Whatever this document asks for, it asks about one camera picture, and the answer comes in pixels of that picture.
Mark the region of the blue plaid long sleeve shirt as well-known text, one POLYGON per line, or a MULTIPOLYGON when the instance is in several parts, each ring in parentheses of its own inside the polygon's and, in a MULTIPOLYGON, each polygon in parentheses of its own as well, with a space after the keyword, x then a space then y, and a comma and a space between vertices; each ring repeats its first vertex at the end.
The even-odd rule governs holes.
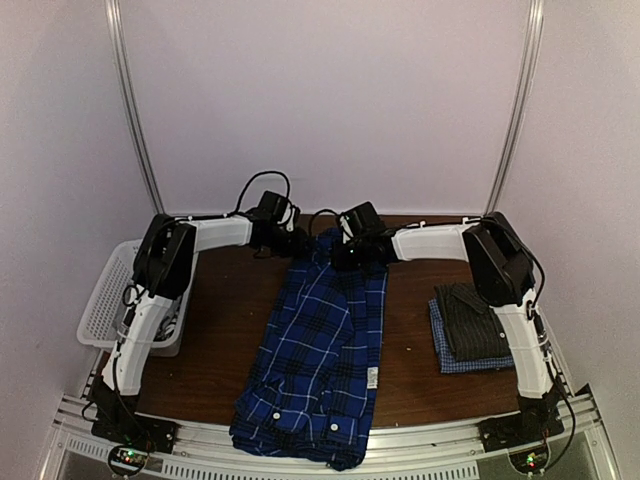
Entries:
POLYGON ((303 458, 336 471, 359 466, 373 424, 388 270, 331 265, 329 228, 290 264, 229 435, 257 456, 303 458))

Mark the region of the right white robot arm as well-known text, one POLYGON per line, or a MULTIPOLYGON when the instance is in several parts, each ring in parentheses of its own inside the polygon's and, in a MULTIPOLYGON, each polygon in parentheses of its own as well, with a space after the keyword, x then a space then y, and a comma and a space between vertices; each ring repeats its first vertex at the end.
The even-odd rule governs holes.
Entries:
POLYGON ((354 270, 372 262, 458 260, 469 265, 475 290, 494 311, 514 360, 520 408, 512 430, 519 440, 535 440, 551 424, 562 393, 557 386, 552 347, 538 310, 534 269, 539 263, 500 212, 459 223, 385 225, 370 202, 337 216, 342 240, 332 263, 354 270))

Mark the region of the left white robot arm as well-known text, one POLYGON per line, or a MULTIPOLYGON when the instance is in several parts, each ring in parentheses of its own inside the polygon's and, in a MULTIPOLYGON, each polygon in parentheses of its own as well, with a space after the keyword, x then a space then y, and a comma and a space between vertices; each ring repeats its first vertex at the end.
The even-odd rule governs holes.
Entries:
POLYGON ((172 217, 156 215, 133 263, 123 299, 123 327, 91 394, 115 400, 135 397, 161 321, 192 281, 195 256, 231 246, 266 248, 280 257, 300 255, 307 235, 296 225, 300 208, 272 191, 246 212, 172 217))

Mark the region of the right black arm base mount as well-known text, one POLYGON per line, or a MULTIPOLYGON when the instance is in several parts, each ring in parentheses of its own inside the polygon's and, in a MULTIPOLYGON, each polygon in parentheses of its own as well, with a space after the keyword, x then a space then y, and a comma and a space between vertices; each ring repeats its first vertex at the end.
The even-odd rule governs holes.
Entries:
POLYGON ((502 417, 490 417, 478 424, 485 452, 510 449, 564 432, 557 404, 560 396, 551 391, 542 398, 517 396, 519 410, 502 417))

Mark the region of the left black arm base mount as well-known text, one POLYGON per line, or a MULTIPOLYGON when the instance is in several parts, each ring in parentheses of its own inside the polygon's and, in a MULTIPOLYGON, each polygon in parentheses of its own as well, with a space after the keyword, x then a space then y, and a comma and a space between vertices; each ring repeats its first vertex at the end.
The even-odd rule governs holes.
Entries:
POLYGON ((137 396, 117 393, 98 376, 88 400, 97 409, 91 427, 93 436, 148 453, 173 452, 177 424, 137 414, 137 396))

